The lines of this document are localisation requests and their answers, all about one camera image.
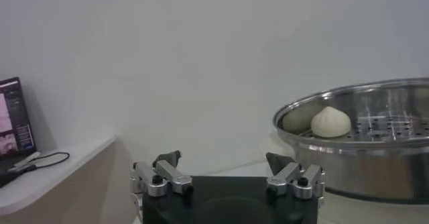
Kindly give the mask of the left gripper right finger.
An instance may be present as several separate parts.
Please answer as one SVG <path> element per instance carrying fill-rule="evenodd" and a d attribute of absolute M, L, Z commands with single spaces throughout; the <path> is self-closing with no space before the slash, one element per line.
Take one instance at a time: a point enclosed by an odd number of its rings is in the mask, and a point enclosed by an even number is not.
<path fill-rule="evenodd" d="M 289 156 L 268 152 L 265 158 L 273 176 L 266 180 L 268 199 L 291 194 L 297 199 L 323 199 L 326 173 L 321 166 L 310 165 L 307 169 Z"/>

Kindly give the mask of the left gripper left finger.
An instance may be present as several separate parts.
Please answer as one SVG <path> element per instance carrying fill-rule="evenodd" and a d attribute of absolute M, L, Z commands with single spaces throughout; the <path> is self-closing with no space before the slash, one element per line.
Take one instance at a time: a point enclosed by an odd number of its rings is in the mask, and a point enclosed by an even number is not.
<path fill-rule="evenodd" d="M 129 171 L 131 192 L 149 197 L 163 197 L 169 190 L 183 197 L 192 194 L 192 177 L 177 169 L 181 157 L 181 151 L 176 150 L 160 154 L 151 164 L 134 162 Z"/>

